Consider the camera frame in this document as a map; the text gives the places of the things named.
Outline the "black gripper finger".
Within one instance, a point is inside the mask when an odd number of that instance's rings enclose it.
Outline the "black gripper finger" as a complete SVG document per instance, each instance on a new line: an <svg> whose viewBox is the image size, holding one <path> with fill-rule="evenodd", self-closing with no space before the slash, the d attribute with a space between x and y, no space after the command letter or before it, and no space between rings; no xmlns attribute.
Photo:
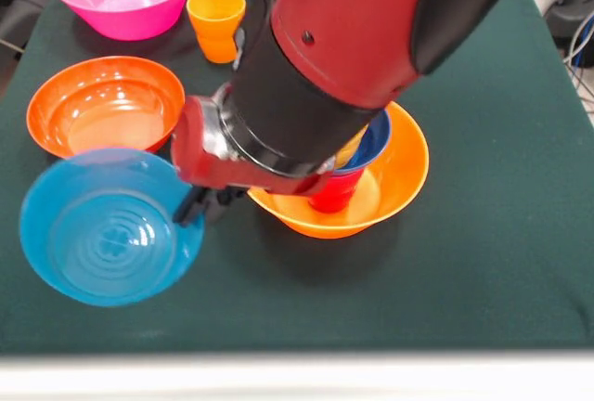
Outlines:
<svg viewBox="0 0 594 401"><path fill-rule="evenodd" d="M209 189L193 186L174 211L173 221L180 226L188 226L202 214Z"/></svg>
<svg viewBox="0 0 594 401"><path fill-rule="evenodd" d="M223 189L211 189L204 202L203 215L206 223L219 220L232 203L247 194L246 188L228 186Z"/></svg>

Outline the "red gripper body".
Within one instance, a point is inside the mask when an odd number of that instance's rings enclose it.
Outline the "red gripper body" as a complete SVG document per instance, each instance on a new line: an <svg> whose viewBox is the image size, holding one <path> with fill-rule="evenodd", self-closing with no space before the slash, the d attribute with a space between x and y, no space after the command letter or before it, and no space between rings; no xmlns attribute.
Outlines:
<svg viewBox="0 0 594 401"><path fill-rule="evenodd" d="M208 97L186 97L172 133L171 158L183 181L205 188L261 188L307 196L321 191L331 177L328 168L320 174L287 177L243 157L227 140L218 108Z"/></svg>

